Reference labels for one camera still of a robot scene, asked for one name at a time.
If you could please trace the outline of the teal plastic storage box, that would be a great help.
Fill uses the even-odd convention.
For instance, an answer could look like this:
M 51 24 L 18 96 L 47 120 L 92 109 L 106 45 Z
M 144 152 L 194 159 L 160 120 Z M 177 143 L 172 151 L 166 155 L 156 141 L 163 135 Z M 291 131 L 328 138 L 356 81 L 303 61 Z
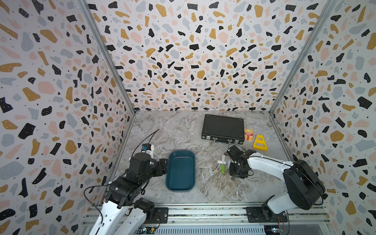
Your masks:
M 176 150 L 168 158 L 165 185 L 172 192 L 189 192 L 195 186 L 195 154 L 189 150 Z

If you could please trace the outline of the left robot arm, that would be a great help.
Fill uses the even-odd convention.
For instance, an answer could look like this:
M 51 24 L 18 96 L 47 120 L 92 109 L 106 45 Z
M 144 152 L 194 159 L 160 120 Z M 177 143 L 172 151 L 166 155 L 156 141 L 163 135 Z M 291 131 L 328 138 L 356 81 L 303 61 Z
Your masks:
M 168 159 L 155 160 L 145 152 L 130 158 L 123 176 L 109 185 L 100 215 L 91 235 L 132 235 L 154 218 L 155 204 L 145 198 L 145 188 L 153 177 L 167 174 Z

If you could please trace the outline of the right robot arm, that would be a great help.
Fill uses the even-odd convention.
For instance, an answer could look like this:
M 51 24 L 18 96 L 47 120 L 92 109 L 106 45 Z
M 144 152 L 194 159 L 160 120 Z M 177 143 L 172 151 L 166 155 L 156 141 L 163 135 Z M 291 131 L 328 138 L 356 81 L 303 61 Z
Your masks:
M 233 177 L 246 179 L 250 171 L 259 170 L 285 183 L 287 192 L 269 197 L 261 206 L 267 220 L 289 209 L 309 210 L 319 205 L 318 200 L 324 202 L 326 189 L 306 161 L 281 161 L 254 150 L 242 151 L 237 146 L 229 147 L 227 155 L 232 160 L 229 173 Z

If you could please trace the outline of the red yellow small card box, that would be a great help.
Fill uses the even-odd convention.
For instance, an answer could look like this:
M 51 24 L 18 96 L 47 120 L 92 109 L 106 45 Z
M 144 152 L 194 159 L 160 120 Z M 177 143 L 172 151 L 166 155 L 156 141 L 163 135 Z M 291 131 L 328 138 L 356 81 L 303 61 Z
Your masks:
M 252 141 L 254 138 L 254 131 L 252 129 L 244 129 L 244 138 L 246 141 Z

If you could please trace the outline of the yellow triangular plastic piece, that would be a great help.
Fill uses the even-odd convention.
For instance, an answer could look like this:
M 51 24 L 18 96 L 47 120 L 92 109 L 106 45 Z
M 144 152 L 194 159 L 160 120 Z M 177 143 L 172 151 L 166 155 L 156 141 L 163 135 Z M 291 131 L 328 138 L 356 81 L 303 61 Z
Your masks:
M 258 134 L 255 138 L 253 149 L 261 150 L 261 151 L 268 151 L 265 139 L 263 135 Z

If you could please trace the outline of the black briefcase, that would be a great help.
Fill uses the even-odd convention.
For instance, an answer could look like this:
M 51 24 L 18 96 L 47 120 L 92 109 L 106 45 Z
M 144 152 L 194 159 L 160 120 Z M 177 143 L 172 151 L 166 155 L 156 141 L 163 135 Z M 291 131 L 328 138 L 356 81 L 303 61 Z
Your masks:
M 244 119 L 206 114 L 201 139 L 223 144 L 242 145 L 245 141 Z

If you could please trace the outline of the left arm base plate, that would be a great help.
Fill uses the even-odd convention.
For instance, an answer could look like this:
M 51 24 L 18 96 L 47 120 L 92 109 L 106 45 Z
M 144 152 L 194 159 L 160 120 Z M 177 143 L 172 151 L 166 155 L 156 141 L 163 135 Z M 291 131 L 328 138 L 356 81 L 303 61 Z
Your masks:
M 147 216 L 145 224 L 167 224 L 168 212 L 168 207 L 153 208 Z

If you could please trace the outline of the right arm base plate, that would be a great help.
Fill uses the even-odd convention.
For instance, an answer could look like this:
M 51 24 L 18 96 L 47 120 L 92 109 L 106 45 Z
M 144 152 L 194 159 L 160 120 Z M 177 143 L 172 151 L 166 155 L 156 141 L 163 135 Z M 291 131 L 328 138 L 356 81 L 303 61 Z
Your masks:
M 286 212 L 279 214 L 262 207 L 246 207 L 246 215 L 249 223 L 277 223 L 288 222 Z

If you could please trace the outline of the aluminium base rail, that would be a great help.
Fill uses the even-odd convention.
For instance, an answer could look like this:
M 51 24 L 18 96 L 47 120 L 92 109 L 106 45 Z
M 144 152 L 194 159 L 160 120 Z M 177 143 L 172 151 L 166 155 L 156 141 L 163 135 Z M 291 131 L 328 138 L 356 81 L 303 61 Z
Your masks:
M 260 203 L 157 203 L 168 207 L 167 224 L 143 224 L 133 235 L 333 235 L 335 233 L 321 207 L 286 212 L 288 222 L 249 223 L 246 207 Z M 100 213 L 90 208 L 82 235 L 90 235 Z

